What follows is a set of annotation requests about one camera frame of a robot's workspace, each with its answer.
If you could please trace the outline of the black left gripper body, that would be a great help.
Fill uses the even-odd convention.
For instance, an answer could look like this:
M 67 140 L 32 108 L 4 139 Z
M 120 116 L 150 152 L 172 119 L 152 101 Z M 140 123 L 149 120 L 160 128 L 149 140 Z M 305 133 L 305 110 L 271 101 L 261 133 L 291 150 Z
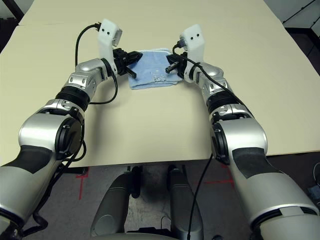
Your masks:
M 128 70 L 128 58 L 129 54 L 122 50 L 121 48 L 117 48 L 113 50 L 113 60 L 117 69 L 118 75 L 124 75 Z

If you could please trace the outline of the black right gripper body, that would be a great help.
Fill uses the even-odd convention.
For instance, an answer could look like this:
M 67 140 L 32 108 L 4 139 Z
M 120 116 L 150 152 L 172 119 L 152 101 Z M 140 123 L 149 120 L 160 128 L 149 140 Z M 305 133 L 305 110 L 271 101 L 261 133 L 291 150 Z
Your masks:
M 177 75 L 180 78 L 183 78 L 184 74 L 185 74 L 185 69 L 187 67 L 186 58 L 188 57 L 188 53 L 187 52 L 183 52 L 181 54 L 174 54 L 174 55 L 176 55 L 179 58 L 179 61 L 174 63 L 174 64 L 179 64 L 178 65 L 178 69 L 177 69 L 178 70 Z

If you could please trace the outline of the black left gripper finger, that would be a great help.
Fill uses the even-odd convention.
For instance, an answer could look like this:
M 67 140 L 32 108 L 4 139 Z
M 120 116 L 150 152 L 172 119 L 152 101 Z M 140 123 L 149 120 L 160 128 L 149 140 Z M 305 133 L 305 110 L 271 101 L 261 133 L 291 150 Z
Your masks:
M 135 79 L 137 77 L 137 74 L 127 66 L 125 67 L 125 71 L 131 78 Z
M 142 52 L 139 51 L 131 51 L 127 54 L 127 62 L 128 63 L 137 63 L 143 56 Z

